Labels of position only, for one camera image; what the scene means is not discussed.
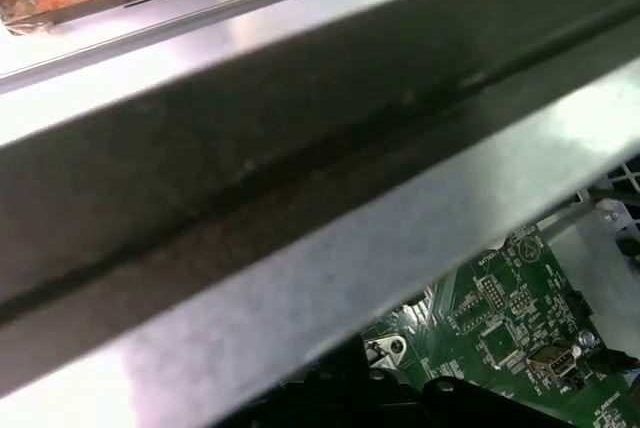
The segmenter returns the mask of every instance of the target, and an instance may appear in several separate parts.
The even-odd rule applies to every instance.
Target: black plastic component
[[[563,295],[564,301],[569,307],[569,310],[573,314],[573,316],[580,320],[584,318],[589,318],[593,315],[593,311],[589,307],[589,304],[582,296],[582,293],[576,290],[569,291],[565,295]]]
[[[624,256],[629,258],[640,257],[640,240],[629,236],[617,240],[617,243]]]
[[[287,383],[221,428],[445,428],[570,425],[489,390],[451,377],[422,393],[393,372],[370,370],[357,337],[325,357],[302,383]]]
[[[640,360],[623,351],[603,348],[587,359],[587,366],[597,373],[612,375],[639,369]]]

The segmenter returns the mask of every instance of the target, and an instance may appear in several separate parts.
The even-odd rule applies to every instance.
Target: dark metal panel
[[[639,80],[637,60],[421,173],[0,400],[0,424],[221,420],[640,149]],[[602,130],[608,123],[615,134]]]
[[[219,209],[212,195],[248,173],[373,115],[389,129],[430,116],[440,103],[384,110],[500,78],[637,2],[399,0],[6,147],[0,299]],[[319,150],[268,185],[353,149]]]

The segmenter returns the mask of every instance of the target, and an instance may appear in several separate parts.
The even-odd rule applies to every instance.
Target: microchip
[[[480,344],[487,352],[494,367],[504,365],[519,351],[519,346],[509,327],[500,322],[480,335]]]

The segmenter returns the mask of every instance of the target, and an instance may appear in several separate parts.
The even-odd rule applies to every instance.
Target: integrated circuit
[[[491,366],[495,369],[506,364],[520,353],[520,347],[513,338],[508,325],[502,321],[480,334],[480,343],[487,353]]]
[[[537,227],[517,230],[425,293],[428,309],[404,305],[363,333],[406,340],[399,369],[416,389],[455,376],[577,426],[640,426],[622,375],[583,361],[604,344]],[[578,343],[585,332],[598,340],[593,348]]]

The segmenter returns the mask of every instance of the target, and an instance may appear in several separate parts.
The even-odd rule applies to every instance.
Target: reflective metal surface
[[[602,214],[573,210],[542,224],[553,253],[593,310],[605,342],[640,356],[640,276],[618,248]]]
[[[638,80],[640,61],[488,137],[4,398],[0,424],[195,428],[219,420],[637,152]]]
[[[97,16],[86,31],[68,36],[4,40],[0,146],[390,0],[225,1],[152,26],[139,25],[158,22],[157,6],[149,4],[136,19]],[[99,81],[105,77],[118,83]],[[28,111],[24,100],[30,100]]]
[[[25,69],[33,64],[46,63],[79,50],[105,48],[105,44],[121,42],[130,35],[144,36],[144,33],[162,32],[167,24],[181,26],[192,17],[208,17],[209,23],[220,21],[220,12],[226,14],[231,6],[244,6],[240,12],[254,9],[255,4],[246,6],[248,1],[250,0],[153,0],[133,7],[106,10],[65,23],[42,36],[16,38],[0,29],[0,49],[6,53],[0,59],[0,75]],[[268,5],[269,1],[262,0],[261,6]]]

